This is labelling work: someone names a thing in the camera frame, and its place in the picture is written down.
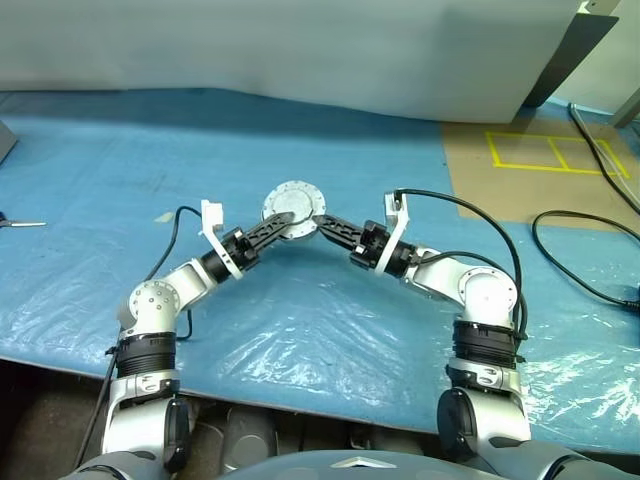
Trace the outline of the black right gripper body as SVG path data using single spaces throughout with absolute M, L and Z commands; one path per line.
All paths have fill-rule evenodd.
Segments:
M 367 220 L 350 254 L 351 262 L 364 269 L 374 269 L 389 238 L 386 226 Z

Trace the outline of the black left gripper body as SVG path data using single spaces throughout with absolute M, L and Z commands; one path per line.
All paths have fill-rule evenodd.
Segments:
M 258 227 L 243 231 L 241 228 L 226 233 L 222 238 L 222 246 L 230 254 L 238 270 L 242 273 L 253 268 L 259 262 Z

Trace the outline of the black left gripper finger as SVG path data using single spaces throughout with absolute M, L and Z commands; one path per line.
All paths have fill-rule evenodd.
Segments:
M 254 250 L 261 252 L 279 239 L 281 232 L 294 223 L 294 214 L 273 214 L 254 227 Z
M 295 214 L 291 211 L 274 213 L 249 231 L 248 240 L 251 244 L 270 244 L 294 223 L 294 219 Z

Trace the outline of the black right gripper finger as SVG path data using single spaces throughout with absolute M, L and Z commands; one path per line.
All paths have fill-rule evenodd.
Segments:
M 353 251 L 358 244 L 358 227 L 343 220 L 316 220 L 318 230 L 330 242 Z
M 333 215 L 314 215 L 320 233 L 331 242 L 358 242 L 362 229 Z

